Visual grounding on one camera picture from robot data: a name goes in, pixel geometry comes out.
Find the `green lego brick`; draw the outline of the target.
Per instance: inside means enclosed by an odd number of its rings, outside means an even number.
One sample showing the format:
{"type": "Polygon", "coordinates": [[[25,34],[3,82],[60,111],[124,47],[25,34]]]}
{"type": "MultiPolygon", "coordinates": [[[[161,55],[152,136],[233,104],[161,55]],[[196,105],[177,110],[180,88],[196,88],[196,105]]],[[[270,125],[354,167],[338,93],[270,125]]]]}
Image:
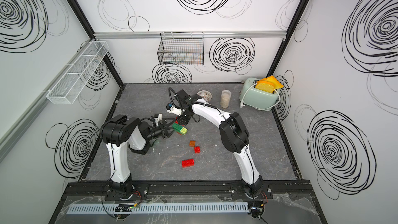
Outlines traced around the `green lego brick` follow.
{"type": "Polygon", "coordinates": [[[182,125],[173,123],[172,127],[177,133],[181,134],[180,129],[183,127],[182,125]]]}

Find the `lime yellow lego brick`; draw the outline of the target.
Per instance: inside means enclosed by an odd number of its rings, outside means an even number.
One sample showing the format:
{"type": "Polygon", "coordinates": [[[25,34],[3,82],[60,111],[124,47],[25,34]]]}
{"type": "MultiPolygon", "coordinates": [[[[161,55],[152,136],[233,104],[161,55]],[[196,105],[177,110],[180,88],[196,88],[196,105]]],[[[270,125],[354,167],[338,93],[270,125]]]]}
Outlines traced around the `lime yellow lego brick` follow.
{"type": "Polygon", "coordinates": [[[182,127],[181,129],[180,129],[180,132],[181,132],[181,134],[182,135],[185,135],[186,133],[187,133],[187,129],[185,128],[185,127],[182,127]]]}

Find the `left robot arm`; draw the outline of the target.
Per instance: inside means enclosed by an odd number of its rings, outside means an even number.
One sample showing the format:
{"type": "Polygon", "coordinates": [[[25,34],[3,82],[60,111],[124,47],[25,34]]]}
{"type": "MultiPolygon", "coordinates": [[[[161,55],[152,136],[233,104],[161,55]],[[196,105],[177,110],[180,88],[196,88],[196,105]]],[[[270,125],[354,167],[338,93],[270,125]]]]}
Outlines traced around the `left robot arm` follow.
{"type": "Polygon", "coordinates": [[[100,136],[110,159],[110,188],[117,197],[125,201],[134,195],[127,151],[145,155],[155,140],[170,138],[175,132],[175,121],[174,118],[163,118],[160,114],[142,119],[118,115],[102,125],[100,136]]]}

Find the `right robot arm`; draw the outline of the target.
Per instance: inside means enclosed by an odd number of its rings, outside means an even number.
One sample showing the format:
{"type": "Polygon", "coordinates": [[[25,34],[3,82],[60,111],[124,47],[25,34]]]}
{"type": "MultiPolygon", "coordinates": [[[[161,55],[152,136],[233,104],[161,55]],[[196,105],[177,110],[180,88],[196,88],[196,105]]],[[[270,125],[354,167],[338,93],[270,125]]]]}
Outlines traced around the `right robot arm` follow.
{"type": "Polygon", "coordinates": [[[197,94],[188,95],[184,90],[175,92],[168,88],[170,102],[166,110],[177,116],[180,125],[187,125],[194,115],[203,117],[219,128],[224,147],[231,152],[240,168],[246,194],[254,198],[261,194],[263,178],[256,169],[249,149],[249,132],[239,113],[222,111],[197,94]]]}

